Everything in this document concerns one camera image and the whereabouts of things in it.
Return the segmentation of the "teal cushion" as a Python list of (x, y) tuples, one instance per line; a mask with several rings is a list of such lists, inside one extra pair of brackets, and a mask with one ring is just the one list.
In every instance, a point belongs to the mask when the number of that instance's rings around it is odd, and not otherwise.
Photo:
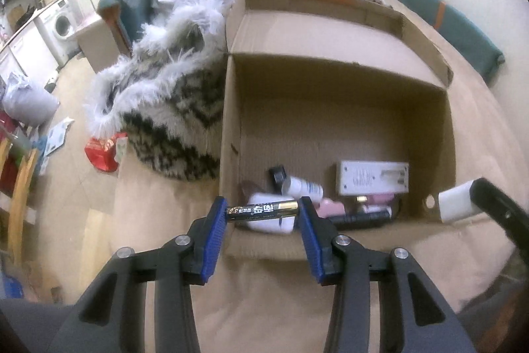
[(477, 25), (444, 0), (398, 1), (431, 25), (490, 85), (505, 56)]

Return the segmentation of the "pink gua sha comb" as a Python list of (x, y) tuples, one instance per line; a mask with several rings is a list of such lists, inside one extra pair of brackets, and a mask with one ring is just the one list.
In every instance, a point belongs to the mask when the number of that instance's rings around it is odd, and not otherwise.
[(239, 184), (239, 188), (242, 195), (247, 201), (249, 201), (253, 195), (262, 193), (264, 191), (261, 186), (250, 180), (242, 181)]

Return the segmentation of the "furry patterned blanket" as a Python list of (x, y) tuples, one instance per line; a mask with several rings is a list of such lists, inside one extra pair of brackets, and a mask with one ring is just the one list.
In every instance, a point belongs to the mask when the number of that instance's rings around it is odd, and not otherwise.
[(125, 133), (136, 157), (181, 181), (219, 176), (227, 69), (225, 16), (188, 4), (145, 24), (132, 52), (98, 72), (87, 129), (94, 138)]

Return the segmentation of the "wooden chair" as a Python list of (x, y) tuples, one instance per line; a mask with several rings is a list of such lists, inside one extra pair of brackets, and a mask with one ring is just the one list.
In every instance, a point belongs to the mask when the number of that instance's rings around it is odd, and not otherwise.
[(37, 149), (31, 149), (27, 156), (21, 158), (13, 196), (7, 204), (7, 255), (11, 258), (13, 265), (18, 267), (22, 264), (24, 221), (28, 210), (29, 188), (37, 161)]

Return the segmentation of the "washing machine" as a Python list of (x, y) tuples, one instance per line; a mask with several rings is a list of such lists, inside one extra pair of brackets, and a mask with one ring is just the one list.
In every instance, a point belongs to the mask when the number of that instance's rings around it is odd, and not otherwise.
[(68, 0), (57, 0), (44, 8), (35, 24), (52, 56), (62, 69), (81, 51), (76, 39), (76, 22)]

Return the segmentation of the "pink hair clip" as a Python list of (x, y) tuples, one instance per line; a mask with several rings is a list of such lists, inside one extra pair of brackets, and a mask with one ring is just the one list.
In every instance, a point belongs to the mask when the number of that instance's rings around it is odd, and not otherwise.
[(333, 201), (329, 198), (323, 198), (319, 204), (316, 205), (316, 213), (322, 218), (330, 218), (336, 216), (343, 216), (346, 214), (344, 204), (340, 201)]

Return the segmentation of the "black lighter stick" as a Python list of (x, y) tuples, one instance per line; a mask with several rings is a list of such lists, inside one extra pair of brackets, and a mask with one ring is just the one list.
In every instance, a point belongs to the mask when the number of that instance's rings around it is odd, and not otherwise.
[(287, 178), (287, 173), (283, 165), (277, 165), (268, 169), (271, 178), (272, 186), (276, 189), (281, 189), (284, 180)]

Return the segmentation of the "grey white sack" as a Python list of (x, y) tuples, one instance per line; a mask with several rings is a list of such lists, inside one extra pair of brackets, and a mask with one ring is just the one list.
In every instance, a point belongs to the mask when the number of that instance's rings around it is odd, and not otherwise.
[(26, 126), (48, 122), (58, 110), (59, 99), (24, 75), (11, 72), (2, 99), (5, 113)]

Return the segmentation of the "small white bottle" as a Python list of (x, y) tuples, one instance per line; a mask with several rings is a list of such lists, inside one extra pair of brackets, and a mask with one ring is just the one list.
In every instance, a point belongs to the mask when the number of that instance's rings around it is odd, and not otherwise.
[(296, 200), (306, 196), (312, 202), (319, 203), (324, 197), (324, 189), (317, 183), (296, 176), (287, 176), (282, 182), (282, 195), (290, 196)]

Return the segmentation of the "white earbuds case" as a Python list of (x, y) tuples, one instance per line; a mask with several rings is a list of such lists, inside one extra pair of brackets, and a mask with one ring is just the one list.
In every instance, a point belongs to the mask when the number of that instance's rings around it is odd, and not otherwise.
[[(262, 204), (276, 201), (292, 201), (291, 196), (254, 193), (249, 198), (248, 204)], [(252, 231), (274, 235), (289, 235), (293, 232), (296, 216), (265, 216), (264, 218), (245, 221), (243, 226)]]

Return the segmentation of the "white remote control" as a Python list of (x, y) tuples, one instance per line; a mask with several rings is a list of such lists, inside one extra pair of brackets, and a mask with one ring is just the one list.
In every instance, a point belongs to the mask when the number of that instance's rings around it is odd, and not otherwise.
[(342, 160), (336, 168), (336, 192), (341, 196), (407, 194), (409, 164)]

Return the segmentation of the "black gold battery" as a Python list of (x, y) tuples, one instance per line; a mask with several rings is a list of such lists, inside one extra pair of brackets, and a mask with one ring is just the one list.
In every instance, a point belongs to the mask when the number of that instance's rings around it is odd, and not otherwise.
[(298, 212), (299, 204), (292, 200), (229, 207), (225, 215), (229, 221), (250, 221), (265, 216), (296, 216)]

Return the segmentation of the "red bag on floor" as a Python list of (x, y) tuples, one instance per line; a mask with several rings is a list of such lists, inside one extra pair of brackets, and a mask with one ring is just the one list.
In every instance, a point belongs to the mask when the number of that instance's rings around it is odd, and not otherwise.
[(84, 152), (92, 166), (106, 173), (116, 172), (126, 153), (128, 137), (117, 133), (109, 139), (92, 138), (84, 147)]

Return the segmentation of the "white charger block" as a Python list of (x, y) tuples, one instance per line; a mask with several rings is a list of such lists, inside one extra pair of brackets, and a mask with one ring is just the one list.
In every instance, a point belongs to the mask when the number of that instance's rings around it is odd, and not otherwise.
[(438, 194), (439, 216), (443, 223), (455, 223), (482, 213), (482, 210), (471, 200), (473, 183), (474, 180), (471, 180)]

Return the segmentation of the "cardboard box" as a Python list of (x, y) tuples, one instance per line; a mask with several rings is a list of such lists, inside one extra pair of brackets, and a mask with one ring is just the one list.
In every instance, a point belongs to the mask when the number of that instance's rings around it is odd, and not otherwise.
[(423, 207), (456, 182), (451, 71), (403, 14), (365, 0), (236, 0), (226, 25), (220, 193), (269, 186), (270, 167), (334, 198), (346, 160), (405, 162), (397, 219), (356, 234), (379, 250), (442, 231)]

